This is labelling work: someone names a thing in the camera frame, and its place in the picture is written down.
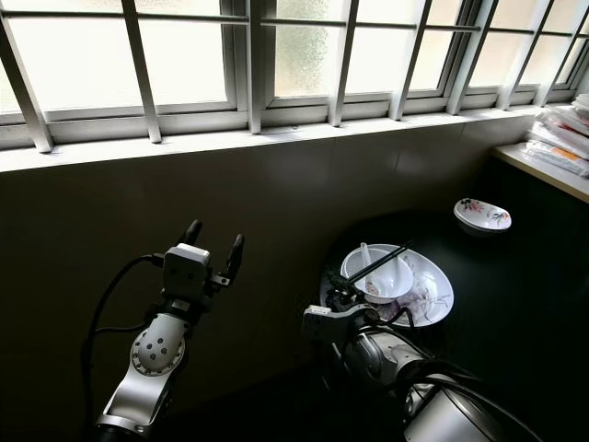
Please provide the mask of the black chopstick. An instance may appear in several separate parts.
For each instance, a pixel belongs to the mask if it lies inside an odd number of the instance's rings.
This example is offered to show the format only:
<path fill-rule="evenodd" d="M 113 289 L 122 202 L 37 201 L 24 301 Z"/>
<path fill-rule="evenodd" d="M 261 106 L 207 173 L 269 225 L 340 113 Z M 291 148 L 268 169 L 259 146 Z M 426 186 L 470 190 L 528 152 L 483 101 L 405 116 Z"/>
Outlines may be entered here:
<path fill-rule="evenodd" d="M 395 247 L 390 244 L 361 244 L 348 254 L 341 263 L 340 274 L 350 281 L 354 274 L 364 270 L 367 266 L 383 260 L 390 253 L 396 253 L 394 258 L 383 262 L 368 273 L 365 278 L 358 279 L 356 286 L 363 289 L 366 283 L 384 284 L 383 291 L 387 292 L 387 297 L 391 297 L 392 292 L 405 292 L 409 290 L 415 281 L 415 271 L 410 265 L 411 249 Z"/>
<path fill-rule="evenodd" d="M 370 273 L 370 271 L 374 268 L 380 270 L 383 268 L 383 266 L 386 266 L 388 262 L 395 261 L 400 254 L 403 254 L 405 251 L 408 251 L 412 244 L 412 239 L 404 241 L 403 244 L 398 245 L 398 247 L 396 247 L 395 249 L 387 250 L 387 252 L 382 254 L 382 256 L 378 258 L 378 260 L 375 260 L 375 264 L 367 266 L 367 268 L 365 268 L 364 270 L 362 270 L 362 268 L 358 268 L 352 271 L 352 273 L 349 273 L 348 276 L 345 276 L 344 273 L 341 273 L 341 277 L 344 277 L 346 281 L 346 279 L 349 278 L 362 278 L 367 273 Z"/>

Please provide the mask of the white floral ceramic spoon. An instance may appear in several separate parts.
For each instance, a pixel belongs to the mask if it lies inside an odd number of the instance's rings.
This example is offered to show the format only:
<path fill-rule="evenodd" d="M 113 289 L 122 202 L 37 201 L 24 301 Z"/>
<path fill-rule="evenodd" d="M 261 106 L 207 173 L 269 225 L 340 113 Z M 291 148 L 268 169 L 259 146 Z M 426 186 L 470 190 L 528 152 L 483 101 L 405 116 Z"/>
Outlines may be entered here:
<path fill-rule="evenodd" d="M 361 252 L 359 252 L 359 258 L 363 261 L 363 268 L 367 268 L 372 264 L 375 264 L 374 258 L 372 258 L 372 252 L 366 243 L 361 243 Z M 377 278 L 377 269 L 372 269 L 370 273 L 367 273 L 365 276 L 362 277 L 361 282 L 364 283 L 364 290 L 366 294 L 380 296 L 383 291 L 383 287 L 386 286 L 386 283 L 382 281 L 382 279 Z"/>

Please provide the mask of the white ceramic bowl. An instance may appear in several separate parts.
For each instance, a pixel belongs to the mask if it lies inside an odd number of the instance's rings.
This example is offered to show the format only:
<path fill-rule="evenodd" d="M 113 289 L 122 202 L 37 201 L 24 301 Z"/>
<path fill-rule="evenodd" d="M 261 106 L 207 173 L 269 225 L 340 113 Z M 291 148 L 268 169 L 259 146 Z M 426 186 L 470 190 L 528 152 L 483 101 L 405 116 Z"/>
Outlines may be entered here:
<path fill-rule="evenodd" d="M 341 277 L 349 281 L 358 271 L 366 268 L 371 262 L 377 262 L 379 258 L 387 256 L 398 247 L 390 244 L 367 244 L 367 253 L 364 252 L 364 244 L 361 248 L 354 249 L 340 267 Z M 358 279 L 353 286 L 361 291 L 366 300 L 372 300 L 377 304 L 392 302 L 397 297 L 407 295 L 415 282 L 415 273 L 409 266 L 410 250 L 404 250 L 394 260 L 390 260 L 368 273 L 366 277 Z"/>

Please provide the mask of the large white floral plate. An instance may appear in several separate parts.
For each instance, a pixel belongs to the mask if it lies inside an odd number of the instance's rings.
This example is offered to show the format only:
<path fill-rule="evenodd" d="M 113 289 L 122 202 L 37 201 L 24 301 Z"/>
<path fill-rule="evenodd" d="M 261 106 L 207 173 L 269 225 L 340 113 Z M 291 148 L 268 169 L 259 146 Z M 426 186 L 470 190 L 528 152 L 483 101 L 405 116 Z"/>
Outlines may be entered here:
<path fill-rule="evenodd" d="M 455 300 L 454 290 L 436 264 L 423 254 L 413 250 L 411 253 L 410 265 L 415 271 L 415 282 L 408 294 L 386 304 L 377 304 L 372 300 L 365 300 L 364 303 L 374 307 L 381 320 L 390 320 L 400 308 L 407 308 L 409 312 L 394 321 L 396 327 L 430 327 L 449 315 Z M 338 262 L 338 269 L 329 269 L 327 273 L 340 274 L 341 263 Z"/>

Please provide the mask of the small white floral bowl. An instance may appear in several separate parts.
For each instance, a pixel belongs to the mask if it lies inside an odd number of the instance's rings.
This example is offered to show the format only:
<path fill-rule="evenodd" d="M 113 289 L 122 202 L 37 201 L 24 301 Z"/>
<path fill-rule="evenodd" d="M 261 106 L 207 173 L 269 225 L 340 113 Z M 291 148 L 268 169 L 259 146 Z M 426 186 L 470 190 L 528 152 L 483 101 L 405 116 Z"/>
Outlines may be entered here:
<path fill-rule="evenodd" d="M 476 237 L 488 237 L 512 227 L 513 218 L 505 209 L 493 204 L 463 198 L 455 202 L 453 215 L 464 231 Z"/>

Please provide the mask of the light wooden counter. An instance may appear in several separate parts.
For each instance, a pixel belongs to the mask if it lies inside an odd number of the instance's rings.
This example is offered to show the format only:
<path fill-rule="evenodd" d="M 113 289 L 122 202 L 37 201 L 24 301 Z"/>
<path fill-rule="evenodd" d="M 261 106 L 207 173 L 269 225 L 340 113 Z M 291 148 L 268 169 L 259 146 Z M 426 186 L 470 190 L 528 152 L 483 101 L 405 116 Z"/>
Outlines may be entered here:
<path fill-rule="evenodd" d="M 526 143 L 495 146 L 491 152 L 495 158 L 513 165 L 517 169 L 546 182 L 548 185 L 572 195 L 577 201 L 589 204 L 589 178 L 577 176 L 560 166 L 529 156 Z"/>

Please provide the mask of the white package orange label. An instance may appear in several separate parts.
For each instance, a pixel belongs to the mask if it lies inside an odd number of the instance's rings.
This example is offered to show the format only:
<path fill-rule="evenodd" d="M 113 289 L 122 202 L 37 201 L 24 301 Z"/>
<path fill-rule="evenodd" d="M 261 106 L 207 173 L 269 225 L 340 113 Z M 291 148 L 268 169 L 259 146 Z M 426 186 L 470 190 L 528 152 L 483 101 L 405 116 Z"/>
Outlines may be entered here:
<path fill-rule="evenodd" d="M 589 160 L 578 157 L 571 151 L 551 144 L 530 140 L 525 143 L 525 154 L 530 158 L 544 161 L 564 169 L 578 177 L 589 178 Z"/>

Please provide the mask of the white barred window frame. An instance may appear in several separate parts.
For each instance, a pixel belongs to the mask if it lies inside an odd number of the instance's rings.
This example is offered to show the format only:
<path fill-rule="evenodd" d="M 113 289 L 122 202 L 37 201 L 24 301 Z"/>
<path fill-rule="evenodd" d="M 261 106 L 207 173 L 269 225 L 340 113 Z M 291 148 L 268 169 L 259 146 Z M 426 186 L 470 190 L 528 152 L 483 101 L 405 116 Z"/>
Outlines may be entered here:
<path fill-rule="evenodd" d="M 1 0 L 0 17 L 3 148 L 589 92 L 589 0 Z"/>

